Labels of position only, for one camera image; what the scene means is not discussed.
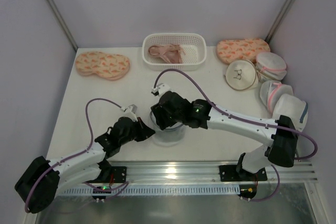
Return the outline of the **white mesh bag blue trim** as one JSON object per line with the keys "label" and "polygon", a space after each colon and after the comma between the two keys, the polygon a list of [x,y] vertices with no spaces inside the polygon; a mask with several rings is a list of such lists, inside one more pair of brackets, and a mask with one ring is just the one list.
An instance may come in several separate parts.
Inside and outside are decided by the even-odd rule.
{"label": "white mesh bag blue trim", "polygon": [[171,147],[182,141],[185,135],[185,126],[182,123],[176,123],[172,127],[161,130],[156,123],[153,112],[150,112],[150,127],[155,131],[153,142],[158,146]]}

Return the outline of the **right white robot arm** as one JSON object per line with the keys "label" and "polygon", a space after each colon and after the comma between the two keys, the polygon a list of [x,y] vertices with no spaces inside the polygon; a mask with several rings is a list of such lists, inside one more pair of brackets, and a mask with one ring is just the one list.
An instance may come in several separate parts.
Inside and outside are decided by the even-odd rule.
{"label": "right white robot arm", "polygon": [[206,100],[190,102],[172,91],[161,95],[158,103],[151,106],[151,112],[161,130],[182,123],[193,129],[231,132],[261,143],[259,148],[240,155],[236,173],[241,180],[253,179],[269,165],[294,165],[298,134],[287,116],[281,115],[277,120],[236,116]]}

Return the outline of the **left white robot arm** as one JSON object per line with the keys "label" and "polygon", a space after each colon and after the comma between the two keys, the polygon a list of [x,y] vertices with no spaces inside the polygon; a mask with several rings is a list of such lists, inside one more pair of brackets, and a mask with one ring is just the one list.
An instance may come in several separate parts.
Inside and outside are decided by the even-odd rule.
{"label": "left white robot arm", "polygon": [[145,141],[154,133],[140,118],[132,120],[123,116],[83,151],[57,159],[35,158],[14,186],[25,203],[25,211],[39,213],[59,193],[77,184],[105,179],[111,171],[107,160],[116,155],[122,145]]}

